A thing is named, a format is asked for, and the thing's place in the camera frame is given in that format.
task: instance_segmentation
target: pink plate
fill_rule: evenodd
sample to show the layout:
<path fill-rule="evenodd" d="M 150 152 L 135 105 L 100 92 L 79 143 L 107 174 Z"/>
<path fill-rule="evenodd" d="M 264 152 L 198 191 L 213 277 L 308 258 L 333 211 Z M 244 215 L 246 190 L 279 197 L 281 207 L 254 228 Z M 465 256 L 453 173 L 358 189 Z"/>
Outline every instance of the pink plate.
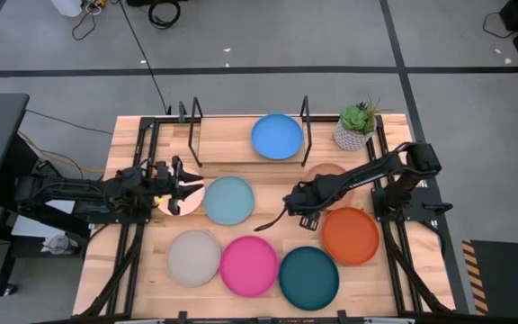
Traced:
<path fill-rule="evenodd" d="M 262 238 L 244 236 L 231 242 L 221 258 L 221 279 L 239 296 L 258 296 L 271 288 L 279 272 L 279 260 Z"/>

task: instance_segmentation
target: concrete floor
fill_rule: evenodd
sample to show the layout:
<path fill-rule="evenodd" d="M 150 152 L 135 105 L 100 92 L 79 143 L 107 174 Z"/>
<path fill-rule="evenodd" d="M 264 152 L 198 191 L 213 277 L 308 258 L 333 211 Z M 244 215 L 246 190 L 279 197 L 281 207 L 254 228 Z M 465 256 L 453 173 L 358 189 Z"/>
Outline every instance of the concrete floor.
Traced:
<path fill-rule="evenodd" d="M 518 66 L 510 40 L 481 30 L 485 14 L 504 4 L 388 0 L 408 67 Z M 192 0 L 182 3 L 182 9 L 174 28 L 157 31 L 145 13 L 127 7 L 152 67 L 185 68 L 186 75 L 156 76 L 168 105 L 176 107 L 197 95 L 206 113 L 292 113 L 308 95 L 313 113 L 337 113 L 369 94 L 380 96 L 385 111 L 408 113 L 380 1 Z M 495 18 L 489 28 L 505 32 Z M 107 131 L 117 115 L 162 113 L 151 77 L 137 75 L 147 66 L 121 9 L 108 5 L 96 16 L 95 31 L 74 41 L 70 32 L 79 19 L 59 15 L 49 1 L 5 2 L 0 70 L 57 71 L 54 76 L 0 77 L 0 92 L 27 93 L 32 110 Z M 506 65 L 505 59 L 512 63 Z M 227 63 L 232 68 L 392 67 L 393 73 L 198 75 L 189 69 L 224 68 Z M 113 76 L 59 76 L 88 69 L 110 69 Z M 125 76 L 123 69 L 135 69 L 136 76 Z M 463 239 L 518 242 L 518 74 L 409 79 L 425 137 L 442 162 L 438 184 L 443 200 L 455 205 L 447 219 L 459 260 Z M 32 114 L 21 130 L 42 149 L 68 155 L 82 166 L 104 167 L 111 141 L 107 135 Z M 0 264 L 4 251 L 0 247 Z M 72 259 L 20 260 L 13 272 L 20 291 L 0 298 L 0 322 L 68 317 L 81 266 L 81 260 Z M 460 262 L 468 292 L 464 267 Z M 473 311 L 470 298 L 468 303 Z"/>

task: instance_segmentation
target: wooden tabletop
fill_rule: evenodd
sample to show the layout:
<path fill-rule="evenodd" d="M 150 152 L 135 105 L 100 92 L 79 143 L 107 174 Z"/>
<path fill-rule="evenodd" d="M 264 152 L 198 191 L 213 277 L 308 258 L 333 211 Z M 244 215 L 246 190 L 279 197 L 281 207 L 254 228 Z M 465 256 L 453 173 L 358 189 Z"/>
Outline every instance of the wooden tabletop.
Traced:
<path fill-rule="evenodd" d="M 222 118 L 205 116 L 204 119 Z M 115 171 L 132 164 L 138 136 L 140 116 L 121 116 L 113 132 L 112 146 L 107 160 L 105 178 Z M 410 141 L 411 135 L 404 114 L 383 114 L 389 149 Z M 221 226 L 206 216 L 202 206 L 194 213 L 183 217 L 171 217 L 160 210 L 153 211 L 152 220 L 145 228 L 138 270 L 137 288 L 132 317 L 176 318 L 179 311 L 188 311 L 189 318 L 239 318 L 239 317 L 331 317 L 339 310 L 348 316 L 392 316 L 397 314 L 391 289 L 389 267 L 383 240 L 375 257 L 364 265 L 339 265 L 341 286 L 335 300 L 323 310 L 305 311 L 290 305 L 276 284 L 267 293 L 257 298 L 235 296 L 216 275 L 208 283 L 196 288 L 184 288 L 167 274 L 165 252 L 177 235 L 186 230 L 207 230 L 225 246 L 233 239 L 244 235 L 257 235 L 269 241 L 280 260 L 292 249 L 301 246 L 321 248 L 320 228 L 312 232 L 299 227 L 299 217 L 283 217 L 268 230 L 253 232 L 259 225 L 271 221 L 283 205 L 281 198 L 311 167 L 320 163 L 335 163 L 347 170 L 367 163 L 365 149 L 350 152 L 338 148 L 333 139 L 334 123 L 312 123 L 313 147 L 305 167 L 300 163 L 207 163 L 199 168 L 187 146 L 189 125 L 163 124 L 159 130 L 156 160 L 171 161 L 178 155 L 187 167 L 205 176 L 209 185 L 219 176 L 240 176 L 253 187 L 255 209 L 253 214 L 236 226 Z M 306 125 L 303 125 L 307 137 Z M 150 136 L 146 136 L 143 152 L 147 154 Z M 376 152 L 380 152 L 375 139 Z M 193 148 L 199 151 L 200 126 L 194 128 Z M 371 184 L 354 190 L 351 206 L 373 216 L 370 196 Z M 101 291 L 112 275 L 120 225 L 111 225 L 98 234 L 90 243 L 81 274 L 74 314 L 85 310 Z M 442 260 L 438 238 L 420 224 L 408 222 L 406 232 L 417 273 L 440 301 L 454 308 L 451 288 Z M 406 308 L 411 310 L 406 277 L 401 273 Z M 121 280 L 117 311 L 122 311 L 127 278 Z"/>

